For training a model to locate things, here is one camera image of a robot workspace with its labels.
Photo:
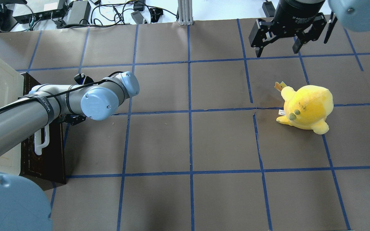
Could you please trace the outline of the black gripper near plush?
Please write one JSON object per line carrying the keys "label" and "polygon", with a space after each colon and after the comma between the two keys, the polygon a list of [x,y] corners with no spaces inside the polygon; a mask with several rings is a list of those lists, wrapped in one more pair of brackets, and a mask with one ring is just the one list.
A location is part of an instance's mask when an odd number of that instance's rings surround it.
{"label": "black gripper near plush", "polygon": [[294,54],[307,42],[317,41],[327,24],[320,12],[324,3],[324,0],[280,0],[272,21],[257,19],[248,36],[256,57],[261,57],[264,47],[280,38],[296,37]]}

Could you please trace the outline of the black gripper near drawer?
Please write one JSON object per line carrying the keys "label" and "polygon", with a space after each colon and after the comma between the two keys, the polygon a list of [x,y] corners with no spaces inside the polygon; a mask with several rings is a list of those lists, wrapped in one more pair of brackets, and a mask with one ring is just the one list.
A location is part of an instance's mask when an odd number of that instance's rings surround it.
{"label": "black gripper near drawer", "polygon": [[[94,80],[85,75],[84,73],[78,73],[74,76],[74,80],[78,85],[86,85],[89,83],[93,83]],[[72,126],[82,123],[86,120],[86,116],[84,115],[77,115],[77,114],[66,114],[60,117],[60,124],[68,123]]]}

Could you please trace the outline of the silver robot arm near drawer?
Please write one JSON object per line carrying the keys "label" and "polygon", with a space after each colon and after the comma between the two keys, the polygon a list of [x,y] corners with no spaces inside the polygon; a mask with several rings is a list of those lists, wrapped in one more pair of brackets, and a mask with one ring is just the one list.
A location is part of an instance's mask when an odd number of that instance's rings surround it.
{"label": "silver robot arm near drawer", "polygon": [[[113,72],[102,80],[77,85],[44,84],[0,108],[0,157],[62,115],[104,120],[140,85],[130,72]],[[52,207],[43,189],[26,177],[0,172],[0,231],[51,231]]]}

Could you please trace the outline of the silver robot arm near plush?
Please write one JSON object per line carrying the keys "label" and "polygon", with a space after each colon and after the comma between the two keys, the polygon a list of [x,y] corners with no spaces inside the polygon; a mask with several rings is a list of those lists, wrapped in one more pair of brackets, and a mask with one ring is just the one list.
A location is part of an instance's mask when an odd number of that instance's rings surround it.
{"label": "silver robot arm near plush", "polygon": [[295,38],[292,50],[298,54],[304,44],[317,41],[324,28],[328,27],[324,43],[339,21],[354,32],[370,31],[370,0],[329,0],[329,20],[320,11],[324,0],[281,0],[271,21],[257,19],[249,43],[261,57],[263,49],[281,38]]}

